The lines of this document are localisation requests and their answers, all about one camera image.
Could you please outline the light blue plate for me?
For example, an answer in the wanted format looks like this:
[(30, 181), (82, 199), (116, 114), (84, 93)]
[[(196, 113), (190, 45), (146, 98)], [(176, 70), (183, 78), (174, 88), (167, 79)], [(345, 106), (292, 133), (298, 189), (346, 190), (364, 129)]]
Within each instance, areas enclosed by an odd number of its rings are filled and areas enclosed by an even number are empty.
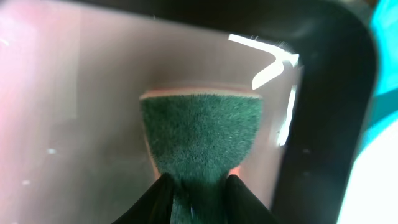
[(354, 162), (337, 224), (397, 224), (397, 122)]

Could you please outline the green and pink sponge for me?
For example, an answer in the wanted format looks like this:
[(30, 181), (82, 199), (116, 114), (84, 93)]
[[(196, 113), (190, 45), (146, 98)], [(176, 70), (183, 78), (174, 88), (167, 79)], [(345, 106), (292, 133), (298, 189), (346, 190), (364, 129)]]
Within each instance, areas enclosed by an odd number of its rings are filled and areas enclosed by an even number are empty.
[(152, 90), (140, 97), (153, 164), (174, 181), (171, 223), (226, 223), (223, 190), (249, 154), (259, 95), (226, 90)]

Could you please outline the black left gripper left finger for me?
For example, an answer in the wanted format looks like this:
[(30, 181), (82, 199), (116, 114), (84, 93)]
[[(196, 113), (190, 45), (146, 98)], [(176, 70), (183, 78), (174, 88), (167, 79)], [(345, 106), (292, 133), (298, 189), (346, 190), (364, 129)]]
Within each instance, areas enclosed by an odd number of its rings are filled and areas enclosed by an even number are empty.
[(142, 197), (112, 224), (169, 224), (174, 197), (174, 180), (162, 174)]

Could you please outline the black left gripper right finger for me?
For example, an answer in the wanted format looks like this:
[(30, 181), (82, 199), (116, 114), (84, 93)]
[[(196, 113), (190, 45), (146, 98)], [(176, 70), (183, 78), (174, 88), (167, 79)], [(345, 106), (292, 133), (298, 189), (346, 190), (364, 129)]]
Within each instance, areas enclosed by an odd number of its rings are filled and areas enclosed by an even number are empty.
[(226, 179), (224, 206), (228, 224), (278, 224), (268, 208), (237, 175)]

